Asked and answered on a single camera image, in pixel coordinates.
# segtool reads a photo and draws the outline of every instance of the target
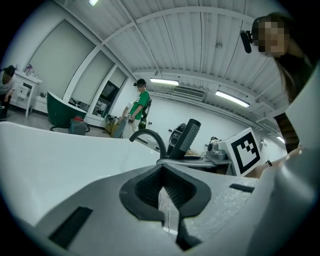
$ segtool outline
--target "faucet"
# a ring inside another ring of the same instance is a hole
[[[136,131],[134,134],[132,134],[132,136],[129,138],[129,140],[131,142],[133,142],[138,136],[142,135],[142,134],[147,134],[150,135],[151,137],[153,137],[155,139],[155,141],[158,143],[159,149],[160,149],[160,159],[164,159],[167,157],[167,151],[166,151],[166,146],[164,141],[162,140],[162,138],[159,136],[159,134],[157,134],[156,132],[154,132],[153,130],[150,129],[142,129],[142,130],[138,130]]]

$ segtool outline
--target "white table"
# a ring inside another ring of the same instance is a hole
[[[15,90],[11,97],[10,104],[25,109],[26,118],[29,115],[29,110],[32,112],[34,108],[34,103],[38,96],[39,86],[41,83],[42,81],[35,77],[28,76],[22,71],[15,71]],[[31,92],[29,96],[27,96],[26,92],[25,96],[20,97],[19,92],[20,90],[25,89],[25,87],[28,87],[29,89],[31,87]]]

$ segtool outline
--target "floor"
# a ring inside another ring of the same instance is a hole
[[[43,129],[43,130],[50,130],[53,126],[47,116],[41,115],[38,113],[31,113],[29,114],[28,118],[25,117],[26,110],[10,106],[6,120],[8,122],[13,122],[16,124],[29,126],[33,128]],[[68,133],[68,129],[64,128],[56,128],[56,132],[60,133]],[[111,136],[104,130],[99,128],[90,127],[90,131],[85,134],[86,136],[93,136],[93,137],[103,137],[103,138],[110,138]]]

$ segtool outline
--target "drawer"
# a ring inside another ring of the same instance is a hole
[[[16,100],[16,103],[15,105],[19,108],[22,108],[22,109],[27,109],[27,104],[28,104],[28,98],[18,98]]]
[[[19,84],[19,86],[16,87],[16,90],[18,98],[26,99],[30,89]]]

